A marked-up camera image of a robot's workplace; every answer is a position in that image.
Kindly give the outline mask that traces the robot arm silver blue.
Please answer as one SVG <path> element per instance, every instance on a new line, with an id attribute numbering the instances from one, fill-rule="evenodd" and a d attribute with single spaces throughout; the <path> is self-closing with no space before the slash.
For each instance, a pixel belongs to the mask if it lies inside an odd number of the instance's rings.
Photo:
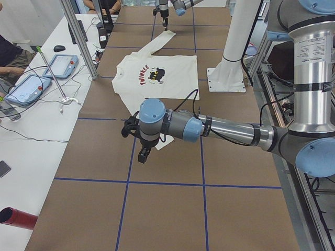
<path id="1" fill-rule="evenodd" d="M 190 142 L 211 136 L 258 146 L 313 177 L 334 175 L 334 1 L 271 1 L 267 35 L 272 41 L 292 39 L 294 44 L 294 99 L 282 99 L 287 127 L 176 112 L 158 99 L 147 99 L 136 113 L 136 136 L 142 145 L 138 161 L 147 160 L 162 135 Z"/>
<path id="2" fill-rule="evenodd" d="M 175 12 L 178 16 L 182 16 L 186 13 L 186 10 L 193 7 L 194 5 L 202 2 L 203 0 L 171 0 Z M 153 10 L 153 15 L 156 16 L 157 13 L 160 13 L 162 18 L 162 25 L 164 30 L 168 30 L 169 22 L 169 1 L 168 0 L 158 0 L 158 3 L 155 4 L 155 9 Z"/>

